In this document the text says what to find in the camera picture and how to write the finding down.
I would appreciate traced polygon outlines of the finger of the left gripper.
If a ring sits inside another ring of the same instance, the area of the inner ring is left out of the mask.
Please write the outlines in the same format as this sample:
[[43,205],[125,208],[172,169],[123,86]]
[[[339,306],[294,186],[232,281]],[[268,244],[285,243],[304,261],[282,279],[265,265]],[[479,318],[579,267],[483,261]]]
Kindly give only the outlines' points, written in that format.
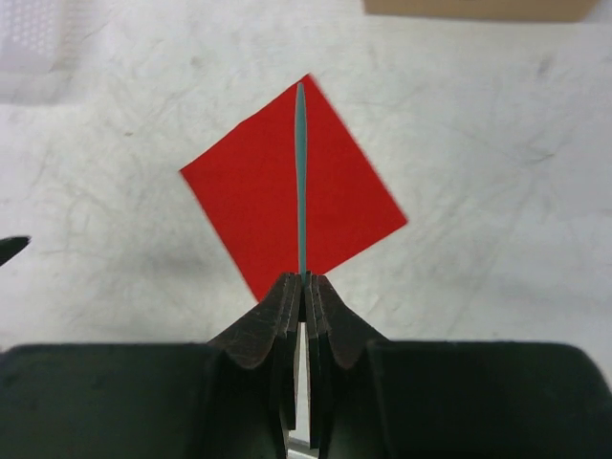
[[27,235],[17,235],[0,239],[0,266],[5,265],[23,251],[31,242]]

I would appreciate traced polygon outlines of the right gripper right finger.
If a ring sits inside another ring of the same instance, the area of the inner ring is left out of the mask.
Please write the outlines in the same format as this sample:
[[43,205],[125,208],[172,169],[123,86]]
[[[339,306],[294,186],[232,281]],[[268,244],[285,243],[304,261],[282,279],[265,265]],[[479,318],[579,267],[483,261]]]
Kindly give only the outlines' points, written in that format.
[[330,281],[305,290],[310,442],[322,458],[607,458],[611,391],[578,347],[391,340]]

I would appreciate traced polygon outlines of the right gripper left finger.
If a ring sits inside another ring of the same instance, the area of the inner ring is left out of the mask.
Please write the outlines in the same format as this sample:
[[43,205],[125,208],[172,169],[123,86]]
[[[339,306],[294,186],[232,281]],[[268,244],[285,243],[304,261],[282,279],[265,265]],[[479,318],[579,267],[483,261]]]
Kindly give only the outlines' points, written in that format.
[[20,345],[1,355],[5,458],[284,458],[301,286],[281,275],[208,342]]

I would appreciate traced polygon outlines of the red paper napkin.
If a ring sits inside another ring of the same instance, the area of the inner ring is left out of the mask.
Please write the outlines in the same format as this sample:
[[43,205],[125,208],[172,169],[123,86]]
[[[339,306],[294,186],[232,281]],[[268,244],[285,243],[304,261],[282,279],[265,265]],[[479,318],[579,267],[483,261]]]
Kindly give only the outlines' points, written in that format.
[[[316,80],[304,76],[308,128],[307,268],[325,274],[407,218]],[[290,86],[181,174],[256,299],[297,272],[295,97]]]

